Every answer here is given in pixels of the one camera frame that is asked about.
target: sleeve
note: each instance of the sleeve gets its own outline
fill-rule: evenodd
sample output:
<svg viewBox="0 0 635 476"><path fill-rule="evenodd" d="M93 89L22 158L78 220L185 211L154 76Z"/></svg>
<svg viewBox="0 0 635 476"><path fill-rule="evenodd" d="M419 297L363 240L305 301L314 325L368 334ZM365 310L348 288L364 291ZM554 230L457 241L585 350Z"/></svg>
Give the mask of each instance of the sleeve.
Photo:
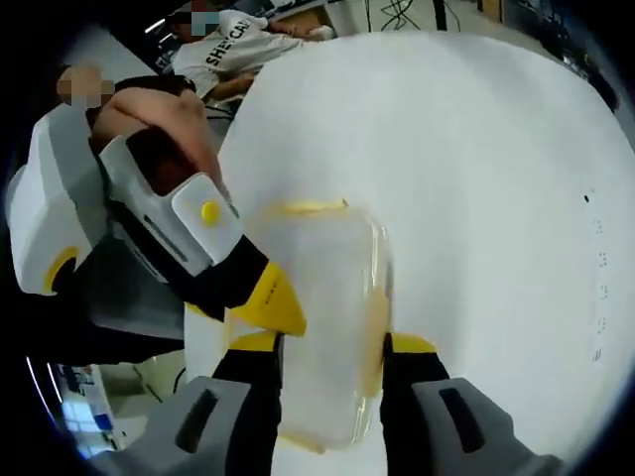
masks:
<svg viewBox="0 0 635 476"><path fill-rule="evenodd" d="M239 18L241 20L247 20L249 23L251 23L252 25L255 25L260 30L265 30L269 26L269 21L266 18L252 17L251 15L247 15L246 13L239 12L237 10L235 11L232 10L232 13L235 14L235 18Z"/></svg>
<svg viewBox="0 0 635 476"><path fill-rule="evenodd" d="M175 74L182 74L196 86L196 95L204 98L220 82L216 73L205 66L190 66L175 70Z"/></svg>

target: desk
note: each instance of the desk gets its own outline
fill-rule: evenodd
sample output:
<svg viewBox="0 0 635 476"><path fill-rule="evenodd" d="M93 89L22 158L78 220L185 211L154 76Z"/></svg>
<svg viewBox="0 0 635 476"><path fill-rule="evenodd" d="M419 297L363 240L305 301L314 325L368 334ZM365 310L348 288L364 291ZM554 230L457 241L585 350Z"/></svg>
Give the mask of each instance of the desk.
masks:
<svg viewBox="0 0 635 476"><path fill-rule="evenodd" d="M267 64L219 159L245 217L293 199L370 210L396 328L433 340L531 449L571 460L603 424L634 357L635 154L586 82L472 35L340 38ZM219 358L214 326L186 322L193 373ZM273 474L385 474L373 418L350 450L277 447Z"/></svg>

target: transparent lid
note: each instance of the transparent lid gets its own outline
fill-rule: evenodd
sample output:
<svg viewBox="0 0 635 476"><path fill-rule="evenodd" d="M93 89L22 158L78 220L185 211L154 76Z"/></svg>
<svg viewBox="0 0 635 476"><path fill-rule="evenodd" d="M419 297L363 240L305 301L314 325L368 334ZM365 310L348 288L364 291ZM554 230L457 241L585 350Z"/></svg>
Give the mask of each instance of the transparent lid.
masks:
<svg viewBox="0 0 635 476"><path fill-rule="evenodd" d="M316 452L358 440L390 325L385 230L345 203L311 204L271 208L247 236L286 271L308 324L303 337L285 336L279 434ZM227 343L259 330L226 317Z"/></svg>

